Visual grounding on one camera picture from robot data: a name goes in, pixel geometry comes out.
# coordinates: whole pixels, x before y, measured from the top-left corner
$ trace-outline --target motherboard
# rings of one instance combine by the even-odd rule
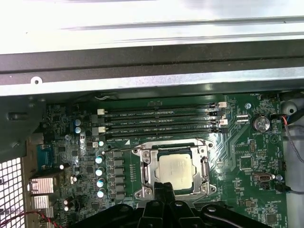
[[[136,208],[155,182],[171,182],[198,210],[216,203],[286,228],[286,194],[274,188],[286,171],[279,114],[278,95],[264,94],[49,105],[33,205],[52,193],[44,210],[69,225],[115,204]],[[49,191],[45,178],[56,183]]]

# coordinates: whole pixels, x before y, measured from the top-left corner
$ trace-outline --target green circuit board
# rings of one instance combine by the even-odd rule
[[[122,202],[136,207],[134,193],[142,186],[141,167],[140,158],[130,149],[147,141],[201,138],[214,144],[208,154],[209,182],[217,191],[192,200],[195,207],[220,202],[271,227],[286,228],[286,195],[274,189],[275,183],[285,181],[281,120],[271,119],[266,132],[252,126],[258,115],[269,118],[279,113],[278,96],[261,94],[50,105],[43,128],[45,144],[39,146],[47,150],[48,163],[43,168],[70,164],[64,170],[57,219],[70,224]],[[95,162],[97,154],[103,158],[101,164]],[[103,171],[101,177],[96,176],[98,168]],[[253,178],[255,172],[281,175],[283,180],[261,184]],[[81,178],[72,183],[70,177],[79,174]],[[117,176],[123,176],[123,185],[117,185]],[[102,198],[97,196],[99,178],[105,181]],[[81,209],[63,210],[62,202],[69,196],[82,197]]]

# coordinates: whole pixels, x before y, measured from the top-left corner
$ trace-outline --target red wire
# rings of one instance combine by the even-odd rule
[[[282,119],[284,120],[284,125],[288,125],[287,120],[285,118],[285,116],[282,116]]]
[[[58,225],[56,222],[52,221],[51,218],[46,217],[40,211],[26,211],[26,212],[22,212],[22,213],[14,216],[14,217],[11,217],[10,219],[5,220],[4,222],[0,223],[0,227],[3,227],[4,225],[7,225],[9,222],[11,222],[12,220],[14,220],[14,219],[16,219],[18,217],[21,217],[21,216],[24,216],[24,215],[28,215],[28,214],[37,214],[37,215],[40,215],[46,222],[52,223],[56,228],[64,228],[63,226]]]

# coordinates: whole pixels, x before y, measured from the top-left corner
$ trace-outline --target mesh vent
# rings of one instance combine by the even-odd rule
[[[1,222],[24,211],[20,158],[0,163]],[[25,228],[24,216],[9,222],[6,228]]]

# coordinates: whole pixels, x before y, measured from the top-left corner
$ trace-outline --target cpu socket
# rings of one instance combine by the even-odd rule
[[[146,142],[132,150],[141,160],[142,188],[138,200],[153,199],[154,182],[170,182],[177,200],[192,200],[216,192],[209,183],[208,150],[213,143],[203,139]]]

